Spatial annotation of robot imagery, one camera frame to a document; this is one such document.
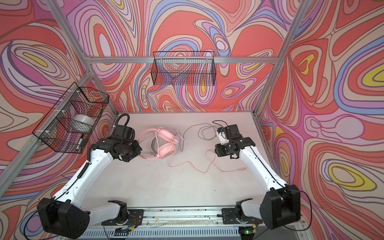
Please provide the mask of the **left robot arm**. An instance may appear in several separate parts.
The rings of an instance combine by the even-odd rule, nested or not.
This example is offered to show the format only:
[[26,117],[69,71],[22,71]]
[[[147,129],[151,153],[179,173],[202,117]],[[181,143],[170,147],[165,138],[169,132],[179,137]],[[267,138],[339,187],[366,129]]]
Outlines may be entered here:
[[109,200],[101,207],[83,208],[84,200],[105,168],[114,160],[130,162],[142,151],[137,140],[101,139],[87,151],[87,160],[64,187],[40,200],[35,213],[42,228],[53,237],[79,238],[88,227],[102,222],[124,225],[130,214],[123,201]]

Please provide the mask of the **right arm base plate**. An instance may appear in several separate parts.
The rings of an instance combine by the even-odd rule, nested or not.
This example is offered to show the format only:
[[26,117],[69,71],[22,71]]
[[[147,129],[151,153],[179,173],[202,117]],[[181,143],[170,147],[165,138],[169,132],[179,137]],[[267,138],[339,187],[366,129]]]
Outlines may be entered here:
[[221,213],[217,217],[221,218],[225,225],[252,224],[257,226],[263,223],[261,219],[245,216],[241,210],[236,208],[222,208]]

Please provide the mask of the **pink cat-ear headphones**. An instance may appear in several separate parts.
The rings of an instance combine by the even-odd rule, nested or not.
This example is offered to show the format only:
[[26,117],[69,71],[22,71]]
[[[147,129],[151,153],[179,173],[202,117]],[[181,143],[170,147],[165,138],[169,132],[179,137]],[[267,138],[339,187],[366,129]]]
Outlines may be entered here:
[[176,154],[181,150],[181,144],[184,141],[177,130],[162,127],[146,129],[137,137],[139,143],[143,143],[147,139],[150,139],[149,148],[152,151],[149,151],[149,156],[143,153],[139,155],[140,158],[147,161],[165,159]]

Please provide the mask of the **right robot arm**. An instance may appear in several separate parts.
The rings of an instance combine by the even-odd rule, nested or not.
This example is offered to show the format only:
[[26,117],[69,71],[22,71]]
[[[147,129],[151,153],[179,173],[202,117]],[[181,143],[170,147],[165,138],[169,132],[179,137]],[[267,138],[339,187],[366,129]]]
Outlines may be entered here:
[[220,143],[215,146],[218,157],[229,156],[240,159],[253,173],[263,191],[261,199],[248,198],[236,202],[235,219],[247,224],[253,219],[263,221],[269,230],[284,227],[290,231],[304,232],[310,229],[313,222],[313,208],[310,204],[310,220],[307,227],[289,228],[288,225],[301,220],[301,196],[308,194],[299,190],[296,185],[289,185],[263,159],[255,143],[250,138],[230,139],[219,137]]

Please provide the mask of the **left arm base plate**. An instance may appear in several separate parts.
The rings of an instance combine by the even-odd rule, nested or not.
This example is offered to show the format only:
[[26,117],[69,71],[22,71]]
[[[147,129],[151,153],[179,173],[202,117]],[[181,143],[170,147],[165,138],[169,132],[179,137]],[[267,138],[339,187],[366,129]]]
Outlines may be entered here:
[[102,222],[102,226],[137,227],[142,224],[143,217],[143,209],[127,209],[125,213],[119,213],[116,218]]

